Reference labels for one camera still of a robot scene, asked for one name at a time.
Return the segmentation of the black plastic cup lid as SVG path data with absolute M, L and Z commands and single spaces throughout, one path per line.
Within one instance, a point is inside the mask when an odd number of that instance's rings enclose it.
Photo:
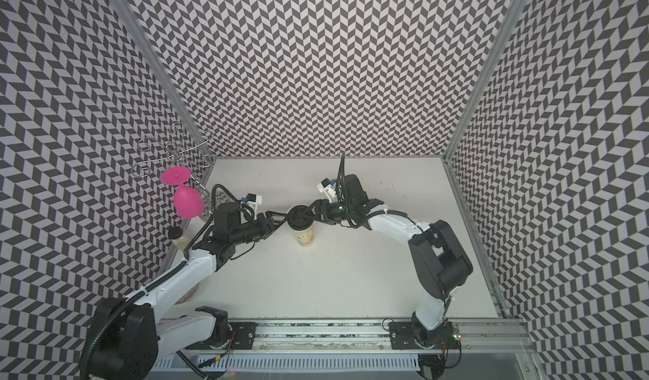
M 313 213 L 306 205 L 296 205 L 287 214 L 287 223 L 294 231 L 306 230 L 313 222 Z

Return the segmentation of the illustrated paper milk tea cup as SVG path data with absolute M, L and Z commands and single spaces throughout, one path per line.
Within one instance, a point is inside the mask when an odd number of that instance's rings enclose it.
M 302 230 L 293 230 L 293 234 L 297 243 L 301 246 L 307 247 L 314 241 L 314 228 L 312 226 Z

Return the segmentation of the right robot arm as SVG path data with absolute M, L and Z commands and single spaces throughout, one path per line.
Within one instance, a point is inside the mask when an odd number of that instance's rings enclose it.
M 370 198 L 359 178 L 346 174 L 345 166 L 346 157 L 342 156 L 336 177 L 325 179 L 318 185 L 326 197 L 297 212 L 297 217 L 331 226 L 377 231 L 407 246 L 415 273 L 425 291 L 412 314 L 415 344 L 423 349 L 438 344 L 446 346 L 447 313 L 452 294 L 473 273 L 473 264 L 465 249 L 447 222 L 416 221 L 406 212 Z

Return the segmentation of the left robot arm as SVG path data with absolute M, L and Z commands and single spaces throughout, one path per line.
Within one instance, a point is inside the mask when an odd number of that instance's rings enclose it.
M 143 379 L 155 364 L 189 346 L 227 348 L 234 336 L 228 314 L 215 307 L 167 320 L 165 315 L 192 288 L 229 262 L 242 244 L 272 235 L 286 214 L 251 216 L 248 201 L 214 207 L 211 218 L 170 270 L 122 298 L 100 301 L 79 361 L 83 379 Z

